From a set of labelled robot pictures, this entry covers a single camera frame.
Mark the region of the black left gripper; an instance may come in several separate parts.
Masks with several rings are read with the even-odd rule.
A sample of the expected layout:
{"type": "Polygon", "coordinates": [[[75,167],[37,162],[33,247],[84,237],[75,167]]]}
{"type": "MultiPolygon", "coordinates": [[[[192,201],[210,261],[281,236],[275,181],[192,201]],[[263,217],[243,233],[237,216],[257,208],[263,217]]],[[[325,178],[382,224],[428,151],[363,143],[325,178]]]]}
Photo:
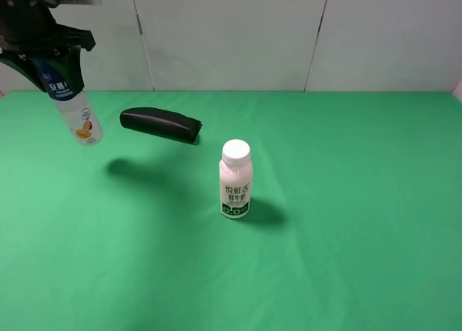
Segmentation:
{"type": "MultiPolygon", "coordinates": [[[[84,89],[81,48],[92,50],[95,39],[89,30],[58,24],[52,9],[55,8],[48,7],[44,0],[1,0],[1,47],[18,53],[55,49],[45,57],[45,62],[71,91],[80,93],[84,89]]],[[[32,61],[14,53],[2,53],[1,62],[46,92],[32,61]]]]}

